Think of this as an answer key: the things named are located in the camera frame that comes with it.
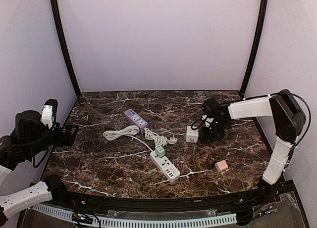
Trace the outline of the green plug adapter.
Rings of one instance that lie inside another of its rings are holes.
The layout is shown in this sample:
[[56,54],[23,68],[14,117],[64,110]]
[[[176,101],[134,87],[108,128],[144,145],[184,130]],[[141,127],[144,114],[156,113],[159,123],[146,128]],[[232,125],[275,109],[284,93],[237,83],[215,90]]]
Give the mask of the green plug adapter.
[[165,155],[165,149],[162,145],[157,144],[155,146],[155,153],[159,158],[162,158]]

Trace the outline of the white power strip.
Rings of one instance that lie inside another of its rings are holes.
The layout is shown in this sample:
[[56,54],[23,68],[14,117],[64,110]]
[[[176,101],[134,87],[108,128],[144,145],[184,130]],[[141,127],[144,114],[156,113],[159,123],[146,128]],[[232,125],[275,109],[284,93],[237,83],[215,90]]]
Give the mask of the white power strip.
[[155,151],[152,151],[150,158],[170,182],[179,179],[180,171],[166,156],[159,157]]

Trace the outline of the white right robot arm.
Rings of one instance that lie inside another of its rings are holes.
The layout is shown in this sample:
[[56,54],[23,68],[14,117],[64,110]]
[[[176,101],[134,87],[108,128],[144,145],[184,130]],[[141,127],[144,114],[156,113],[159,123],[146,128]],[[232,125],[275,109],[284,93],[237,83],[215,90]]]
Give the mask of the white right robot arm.
[[238,100],[218,102],[207,99],[201,105],[200,119],[191,125],[203,142],[221,140],[232,121],[246,118],[271,118],[275,143],[261,181],[275,185],[290,165],[299,143],[306,136],[312,121],[308,103],[287,89]]

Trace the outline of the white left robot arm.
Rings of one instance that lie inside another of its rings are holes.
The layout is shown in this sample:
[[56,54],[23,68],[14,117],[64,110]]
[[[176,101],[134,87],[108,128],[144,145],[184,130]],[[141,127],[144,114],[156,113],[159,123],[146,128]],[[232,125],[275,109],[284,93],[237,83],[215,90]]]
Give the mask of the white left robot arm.
[[[34,110],[18,113],[13,132],[0,139],[0,180],[4,181],[20,163],[29,161],[34,168],[39,167],[36,155],[41,152],[47,155],[51,146],[72,146],[78,131],[76,125],[61,128],[55,120],[52,120],[52,125],[45,125],[40,113]],[[62,205],[70,201],[66,186],[57,175],[47,176],[29,188],[1,196],[0,224],[4,225],[22,210],[51,200]]]

